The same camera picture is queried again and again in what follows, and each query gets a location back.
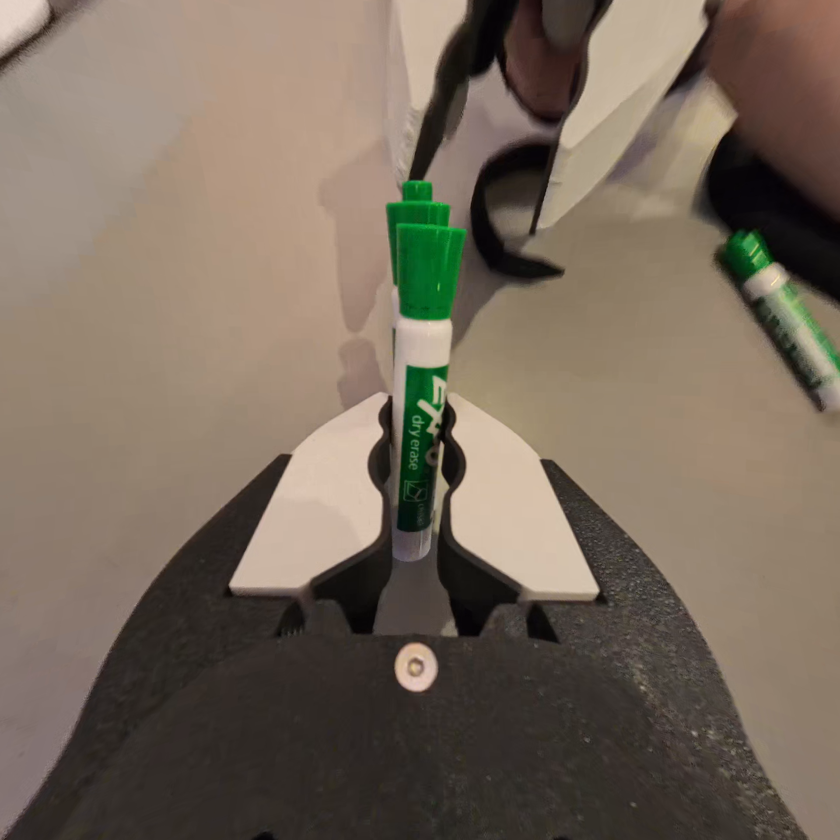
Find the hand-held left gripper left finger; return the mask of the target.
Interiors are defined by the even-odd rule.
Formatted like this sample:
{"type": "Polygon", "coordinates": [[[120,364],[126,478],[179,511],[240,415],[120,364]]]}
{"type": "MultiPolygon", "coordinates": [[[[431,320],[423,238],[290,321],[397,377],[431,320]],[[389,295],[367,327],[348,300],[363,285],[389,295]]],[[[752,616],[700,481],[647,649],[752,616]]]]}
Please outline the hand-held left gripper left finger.
{"type": "Polygon", "coordinates": [[[369,457],[386,401],[373,394],[293,450],[230,579],[233,595],[302,595],[381,535],[384,507],[369,457]]]}

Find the person's right forearm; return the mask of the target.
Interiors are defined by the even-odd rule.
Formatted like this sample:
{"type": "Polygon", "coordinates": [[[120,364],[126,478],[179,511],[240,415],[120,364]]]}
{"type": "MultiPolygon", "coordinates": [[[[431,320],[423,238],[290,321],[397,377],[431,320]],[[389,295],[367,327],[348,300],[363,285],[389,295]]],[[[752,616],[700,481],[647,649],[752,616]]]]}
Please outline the person's right forearm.
{"type": "Polygon", "coordinates": [[[838,221],[839,2],[722,2],[709,71],[745,144],[838,221]]]}

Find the person's right hand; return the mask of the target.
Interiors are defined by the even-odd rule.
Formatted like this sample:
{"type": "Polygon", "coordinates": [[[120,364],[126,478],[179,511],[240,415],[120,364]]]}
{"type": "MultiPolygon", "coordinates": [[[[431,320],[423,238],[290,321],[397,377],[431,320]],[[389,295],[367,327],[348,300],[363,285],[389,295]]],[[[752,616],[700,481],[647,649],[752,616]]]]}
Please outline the person's right hand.
{"type": "Polygon", "coordinates": [[[536,120],[558,123],[569,111],[584,38],[556,46],[543,28],[543,4],[520,1],[504,40],[507,85],[536,120]]]}

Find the green dry-erase marker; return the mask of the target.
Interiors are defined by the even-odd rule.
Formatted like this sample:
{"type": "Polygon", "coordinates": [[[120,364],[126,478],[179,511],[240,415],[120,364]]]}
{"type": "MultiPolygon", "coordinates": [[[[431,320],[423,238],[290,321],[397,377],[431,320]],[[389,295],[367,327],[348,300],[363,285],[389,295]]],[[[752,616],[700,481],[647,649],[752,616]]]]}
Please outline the green dry-erase marker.
{"type": "Polygon", "coordinates": [[[428,181],[407,181],[402,184],[402,199],[385,206],[388,245],[392,277],[392,331],[400,313],[397,287],[398,254],[397,226],[399,224],[431,224],[446,227],[450,219],[450,205],[434,200],[434,187],[428,181]]]}
{"type": "Polygon", "coordinates": [[[400,223],[395,233],[399,314],[392,394],[392,555],[412,563],[432,547],[452,313],[466,231],[400,223]]]}
{"type": "Polygon", "coordinates": [[[839,411],[839,356],[756,230],[733,233],[719,260],[784,361],[824,413],[839,411]]]}

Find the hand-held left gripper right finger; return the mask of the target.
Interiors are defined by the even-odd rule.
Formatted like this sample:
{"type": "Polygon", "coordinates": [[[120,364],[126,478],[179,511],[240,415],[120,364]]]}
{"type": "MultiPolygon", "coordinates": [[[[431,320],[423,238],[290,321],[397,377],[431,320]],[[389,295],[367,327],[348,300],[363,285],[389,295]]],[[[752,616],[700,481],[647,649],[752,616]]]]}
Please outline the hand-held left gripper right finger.
{"type": "Polygon", "coordinates": [[[600,594],[541,458],[464,397],[444,414],[438,575],[457,602],[593,602],[600,594]]]}

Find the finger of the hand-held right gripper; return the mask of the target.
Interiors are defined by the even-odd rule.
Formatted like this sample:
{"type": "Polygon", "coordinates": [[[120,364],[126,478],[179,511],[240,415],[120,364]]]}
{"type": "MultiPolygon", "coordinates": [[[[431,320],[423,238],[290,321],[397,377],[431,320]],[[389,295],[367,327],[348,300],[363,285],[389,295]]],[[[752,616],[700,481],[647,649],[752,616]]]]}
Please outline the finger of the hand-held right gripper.
{"type": "Polygon", "coordinates": [[[395,181],[472,191],[485,162],[519,135],[501,67],[512,2],[390,2],[385,140],[395,181]]]}
{"type": "Polygon", "coordinates": [[[720,2],[594,2],[569,111],[549,141],[530,234],[610,174],[707,36],[720,2]]]}

